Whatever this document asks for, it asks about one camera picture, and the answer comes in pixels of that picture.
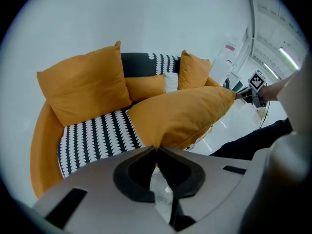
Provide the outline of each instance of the white wall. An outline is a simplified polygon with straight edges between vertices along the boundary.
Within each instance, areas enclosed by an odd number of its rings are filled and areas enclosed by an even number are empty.
[[[29,155],[44,103],[36,71],[112,45],[122,52],[212,61],[228,38],[242,39],[248,0],[29,0],[0,49],[0,168],[10,192],[32,205]]]
[[[241,76],[241,82],[243,83],[244,86],[248,85],[248,79],[253,75],[253,73],[256,70],[260,70],[264,75],[267,77],[266,82],[268,85],[271,85],[275,83],[276,81],[273,80],[271,75],[262,67],[260,66],[257,62],[252,60],[251,58],[248,58],[245,64],[241,67],[239,72],[237,73],[239,76]],[[276,122],[277,120],[280,119],[286,119],[287,115],[286,112],[284,111],[282,105],[278,101],[271,101],[269,111],[267,118],[265,122],[263,123],[263,127],[268,126]]]

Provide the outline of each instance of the sofa armrest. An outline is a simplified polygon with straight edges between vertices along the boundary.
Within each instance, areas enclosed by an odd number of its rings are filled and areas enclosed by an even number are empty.
[[[57,147],[64,127],[45,102],[38,117],[30,153],[30,176],[37,197],[63,180],[57,156]]]
[[[208,77],[205,86],[207,87],[222,87],[219,83],[217,83],[214,79],[211,77]]]

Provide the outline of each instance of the white pillow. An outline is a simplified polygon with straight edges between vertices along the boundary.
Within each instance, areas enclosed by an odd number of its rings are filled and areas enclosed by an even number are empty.
[[[179,75],[178,73],[169,73],[164,72],[165,79],[165,92],[172,92],[177,90],[179,84]]]

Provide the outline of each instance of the black pants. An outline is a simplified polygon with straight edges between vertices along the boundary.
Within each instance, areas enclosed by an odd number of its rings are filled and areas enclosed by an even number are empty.
[[[256,151],[270,147],[279,137],[289,134],[292,130],[288,118],[278,120],[270,126],[255,130],[242,138],[224,144],[211,156],[252,160]]]

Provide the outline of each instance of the ceiling light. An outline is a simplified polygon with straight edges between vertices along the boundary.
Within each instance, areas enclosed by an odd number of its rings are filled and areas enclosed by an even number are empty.
[[[279,79],[276,73],[268,65],[266,65],[265,63],[263,65],[276,77],[276,79]]]
[[[284,57],[286,57],[292,63],[292,65],[296,68],[296,70],[299,69],[299,66],[294,62],[293,58],[291,58],[291,56],[285,51],[285,49],[280,47],[279,52],[281,52],[284,55]]]

